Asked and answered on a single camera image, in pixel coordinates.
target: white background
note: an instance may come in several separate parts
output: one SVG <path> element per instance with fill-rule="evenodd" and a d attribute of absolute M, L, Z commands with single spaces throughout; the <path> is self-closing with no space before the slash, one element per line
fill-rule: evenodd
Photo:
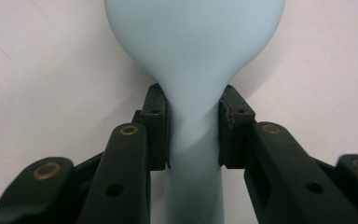
<path fill-rule="evenodd" d="M 0 195 L 34 161 L 103 151 L 154 82 L 115 40 L 102 0 L 0 0 Z M 287 1 L 271 42 L 231 84 L 312 157 L 358 153 L 358 1 Z M 256 223 L 242 173 L 224 170 L 227 224 Z M 162 223 L 163 183 L 153 173 L 152 223 Z"/>

